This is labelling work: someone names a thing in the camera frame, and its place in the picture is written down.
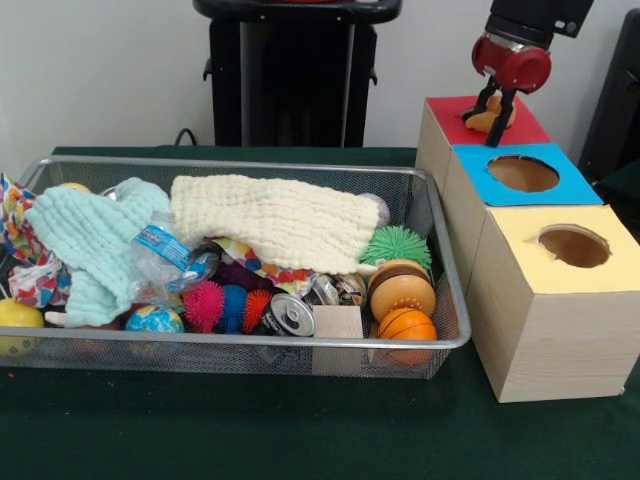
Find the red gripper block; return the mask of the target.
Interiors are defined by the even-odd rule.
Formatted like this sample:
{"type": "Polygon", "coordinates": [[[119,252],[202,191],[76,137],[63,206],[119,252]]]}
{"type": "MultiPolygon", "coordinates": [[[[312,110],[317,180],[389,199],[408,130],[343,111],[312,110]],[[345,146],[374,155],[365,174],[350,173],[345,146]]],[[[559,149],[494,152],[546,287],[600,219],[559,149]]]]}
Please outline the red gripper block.
{"type": "Polygon", "coordinates": [[[552,68],[550,53],[539,46],[485,32],[476,41],[471,58],[478,73],[491,76],[480,91],[472,114],[481,114],[487,109],[495,114],[485,145],[497,147],[514,112],[515,90],[532,93],[546,83],[552,68]],[[499,88],[506,91],[494,95],[499,88]]]}

